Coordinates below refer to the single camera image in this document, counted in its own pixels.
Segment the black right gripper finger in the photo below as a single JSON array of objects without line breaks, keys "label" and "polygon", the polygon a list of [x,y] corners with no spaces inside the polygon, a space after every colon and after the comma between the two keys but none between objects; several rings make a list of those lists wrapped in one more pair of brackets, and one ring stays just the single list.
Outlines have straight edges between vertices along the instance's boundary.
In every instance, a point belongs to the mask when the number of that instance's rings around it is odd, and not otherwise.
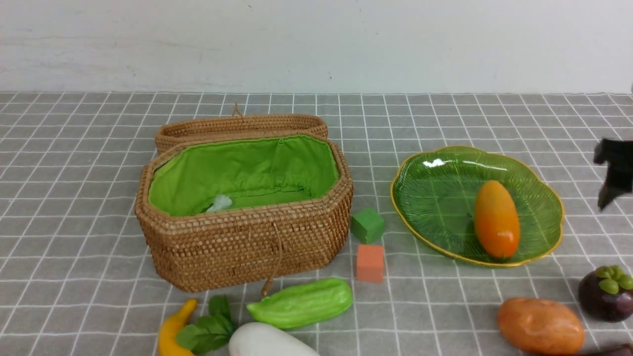
[{"label": "black right gripper finger", "polygon": [[607,165],[606,178],[597,198],[603,212],[620,196],[633,191],[633,141],[602,139],[595,146],[593,163]]}]

